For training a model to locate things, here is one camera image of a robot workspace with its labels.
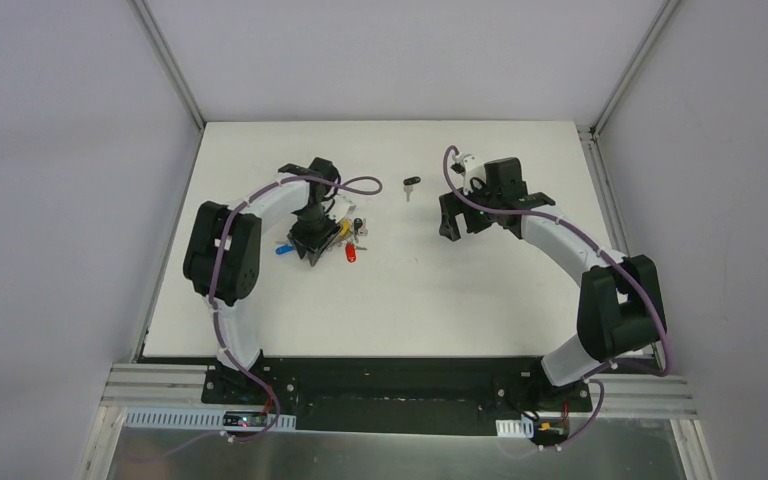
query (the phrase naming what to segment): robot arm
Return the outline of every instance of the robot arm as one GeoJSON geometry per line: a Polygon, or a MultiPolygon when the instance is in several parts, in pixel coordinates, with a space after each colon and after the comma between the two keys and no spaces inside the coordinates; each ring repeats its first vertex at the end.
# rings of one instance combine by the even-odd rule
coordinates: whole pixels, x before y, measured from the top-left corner
{"type": "MultiPolygon", "coordinates": [[[[339,173],[325,159],[316,158],[310,167],[286,165],[279,169],[279,181],[291,176],[315,176],[334,182],[339,173]]],[[[225,242],[225,253],[219,268],[215,297],[219,313],[222,338],[228,350],[245,367],[250,367],[260,354],[260,343],[252,318],[246,314],[248,296],[254,289],[260,268],[261,235],[288,215],[297,217],[287,235],[302,259],[316,265],[320,255],[337,235],[339,218],[350,203],[334,196],[329,211],[322,202],[329,187],[320,183],[297,181],[283,183],[264,193],[243,210],[231,224],[225,242]]],[[[234,202],[239,205],[242,200],[234,202]]],[[[228,205],[203,203],[196,214],[190,242],[184,258],[184,276],[192,281],[195,291],[207,301],[213,275],[219,237],[232,210],[228,205]]],[[[236,368],[224,351],[218,359],[230,368],[236,368]]]]}
{"type": "MultiPolygon", "coordinates": [[[[455,157],[452,170],[464,176],[459,189],[469,200],[497,210],[529,210],[563,218],[555,201],[543,193],[528,193],[516,158],[483,162],[473,155],[455,157]]],[[[463,215],[467,233],[479,233],[494,223],[546,253],[581,288],[576,334],[545,355],[531,372],[532,399],[550,397],[580,380],[602,363],[658,340],[652,318],[640,297],[597,252],[558,222],[533,215],[494,215],[476,210],[454,193],[440,196],[440,235],[456,241],[455,220],[463,215]],[[627,295],[621,300],[619,294],[627,295]]],[[[603,249],[641,284],[663,321],[658,276],[654,263],[640,255],[603,249]]]]}

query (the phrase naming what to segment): white wall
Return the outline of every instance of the white wall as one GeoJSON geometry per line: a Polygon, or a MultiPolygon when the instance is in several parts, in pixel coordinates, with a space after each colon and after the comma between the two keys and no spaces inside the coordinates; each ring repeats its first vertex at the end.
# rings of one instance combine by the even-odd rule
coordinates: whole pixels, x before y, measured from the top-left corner
{"type": "Polygon", "coordinates": [[[592,123],[661,0],[151,0],[208,120],[592,123]]]}
{"type": "Polygon", "coordinates": [[[0,478],[70,478],[195,130],[127,2],[0,2],[0,478]]]}
{"type": "Polygon", "coordinates": [[[720,478],[768,476],[768,1],[688,0],[603,136],[720,478]]]}

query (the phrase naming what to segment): key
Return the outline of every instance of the key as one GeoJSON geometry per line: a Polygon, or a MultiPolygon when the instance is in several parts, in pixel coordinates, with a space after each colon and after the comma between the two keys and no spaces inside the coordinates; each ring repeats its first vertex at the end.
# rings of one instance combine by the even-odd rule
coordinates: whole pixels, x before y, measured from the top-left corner
{"type": "Polygon", "coordinates": [[[366,219],[365,218],[356,218],[354,219],[354,227],[355,227],[355,234],[360,235],[361,237],[366,236],[369,233],[369,230],[366,229],[366,219]]]}
{"type": "Polygon", "coordinates": [[[421,180],[422,179],[419,177],[410,177],[402,181],[402,183],[405,186],[405,195],[406,195],[407,201],[410,202],[410,192],[413,191],[413,186],[419,183],[421,180]]]}

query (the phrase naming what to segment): white tabletop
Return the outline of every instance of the white tabletop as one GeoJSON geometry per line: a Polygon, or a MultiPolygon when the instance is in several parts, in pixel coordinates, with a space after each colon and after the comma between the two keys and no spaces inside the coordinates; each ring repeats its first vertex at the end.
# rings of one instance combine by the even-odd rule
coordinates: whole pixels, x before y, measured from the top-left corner
{"type": "Polygon", "coordinates": [[[608,234],[572,122],[210,123],[172,244],[143,354],[214,356],[202,298],[182,273],[196,211],[272,181],[286,163],[320,156],[344,180],[375,175],[384,191],[352,195],[365,217],[367,251],[348,263],[334,249],[311,268],[275,254],[295,221],[264,233],[251,294],[269,356],[542,355],[575,332],[578,287],[548,257],[493,226],[457,242],[438,235],[449,144],[487,160],[516,156],[529,192],[555,199],[567,217],[608,245],[608,234]],[[402,180],[420,176],[411,201],[402,180]]]}

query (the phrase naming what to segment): black metal plate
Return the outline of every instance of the black metal plate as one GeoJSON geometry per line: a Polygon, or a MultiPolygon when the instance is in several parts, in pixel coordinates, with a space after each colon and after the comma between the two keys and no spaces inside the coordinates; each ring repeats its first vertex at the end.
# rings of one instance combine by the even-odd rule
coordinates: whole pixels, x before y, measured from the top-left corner
{"type": "MultiPolygon", "coordinates": [[[[268,358],[251,372],[272,386],[300,430],[495,435],[495,420],[522,410],[591,410],[572,389],[554,404],[528,405],[527,372],[539,357],[268,358]]],[[[202,402],[263,405],[266,393],[218,362],[208,367],[202,402]]]]}

